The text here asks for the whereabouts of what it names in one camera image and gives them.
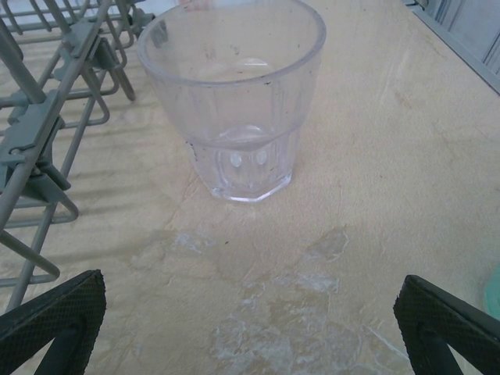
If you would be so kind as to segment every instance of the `marble countertop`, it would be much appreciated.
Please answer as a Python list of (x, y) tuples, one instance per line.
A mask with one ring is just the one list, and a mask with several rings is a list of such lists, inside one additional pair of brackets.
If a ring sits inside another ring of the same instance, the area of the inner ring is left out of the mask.
[(316, 95), (291, 184), (256, 205), (211, 196), (129, 50), (137, 100), (110, 97), (112, 119), (87, 130), (81, 215), (43, 249), (57, 283), (104, 274), (86, 374), (407, 374), (405, 275), (482, 306), (500, 260), (499, 97), (399, 0), (307, 2), (328, 27)]

